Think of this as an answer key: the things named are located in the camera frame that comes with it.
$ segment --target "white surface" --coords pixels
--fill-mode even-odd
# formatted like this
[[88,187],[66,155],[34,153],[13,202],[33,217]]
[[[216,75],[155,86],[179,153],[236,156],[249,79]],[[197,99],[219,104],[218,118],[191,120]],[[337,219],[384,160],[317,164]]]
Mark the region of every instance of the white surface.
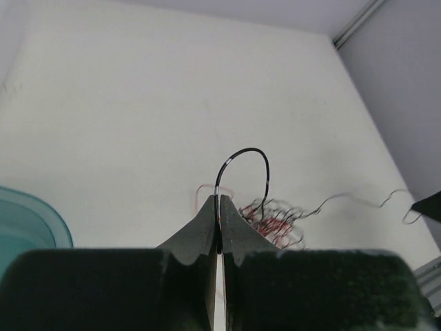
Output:
[[335,37],[369,0],[117,0],[329,34]]
[[[0,98],[0,183],[51,204],[76,246],[160,244],[246,146],[269,157],[270,195],[305,208],[404,186],[326,36],[111,2],[31,4]],[[248,154],[222,184],[240,206],[264,182]],[[439,250],[423,222],[401,224],[410,204],[335,201],[301,225],[309,248],[385,248],[416,268]]]
[[17,55],[26,21],[27,11],[21,0],[0,0],[0,85]]

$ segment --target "plastic container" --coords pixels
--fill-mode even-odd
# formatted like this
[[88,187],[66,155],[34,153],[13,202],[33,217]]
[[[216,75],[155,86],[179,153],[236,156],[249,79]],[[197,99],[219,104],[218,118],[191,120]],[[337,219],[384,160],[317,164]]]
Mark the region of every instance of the plastic container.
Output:
[[21,253],[71,247],[69,229],[50,205],[0,186],[0,279]]

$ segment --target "tangled wires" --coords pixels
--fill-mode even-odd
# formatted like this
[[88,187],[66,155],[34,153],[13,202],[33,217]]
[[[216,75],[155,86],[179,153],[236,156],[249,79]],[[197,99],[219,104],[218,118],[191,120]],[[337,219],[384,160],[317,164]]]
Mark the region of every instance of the tangled wires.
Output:
[[[383,202],[374,203],[356,197],[352,193],[339,193],[326,198],[314,210],[293,207],[290,203],[283,200],[256,199],[251,204],[239,209],[239,213],[252,228],[277,247],[283,249],[295,245],[298,249],[302,250],[305,249],[305,235],[302,228],[294,224],[298,219],[306,219],[307,217],[319,214],[328,201],[339,198],[347,198],[369,208],[381,209],[398,192],[410,194],[408,189],[399,188],[389,193],[389,196]],[[410,211],[409,209],[402,218],[402,223],[405,225],[414,224],[421,217],[420,214],[415,219],[409,221]]]
[[[222,165],[219,170],[218,176],[216,178],[216,183],[214,184],[214,217],[217,223],[219,223],[221,219],[220,208],[219,208],[219,190],[224,189],[230,191],[231,194],[233,192],[227,188],[221,187],[221,178],[222,174],[225,171],[225,168],[229,165],[231,161],[233,161],[236,157],[246,152],[257,152],[260,154],[265,161],[266,175],[267,179],[265,182],[265,193],[263,195],[263,199],[256,199],[251,204],[245,206],[244,208],[239,209],[239,213],[244,218],[244,220],[255,230],[257,230],[263,237],[271,241],[274,245],[279,248],[288,248],[290,246],[296,245],[298,249],[305,248],[305,236],[302,228],[294,224],[298,219],[306,219],[312,215],[317,215],[322,211],[322,207],[328,201],[337,199],[337,198],[347,198],[352,200],[353,202],[363,204],[370,208],[381,209],[386,202],[388,202],[392,196],[397,192],[407,192],[410,193],[408,189],[397,189],[392,191],[389,196],[380,204],[373,203],[368,200],[364,200],[352,195],[352,193],[339,193],[335,195],[331,195],[326,198],[316,209],[314,210],[306,210],[302,207],[293,207],[291,204],[287,203],[283,200],[275,200],[275,199],[267,199],[268,189],[269,189],[269,162],[268,158],[262,150],[258,148],[244,148],[239,150],[230,156]],[[207,186],[202,185],[196,191],[195,198],[195,210],[197,211],[197,194],[198,191]],[[410,213],[409,211],[402,218],[403,224],[413,224],[420,217],[418,216],[416,219],[412,221],[407,221],[407,216]]]
[[295,225],[297,219],[309,216],[302,208],[295,208],[286,201],[270,199],[254,200],[239,209],[242,218],[259,234],[279,248],[296,245],[305,248],[302,228]]

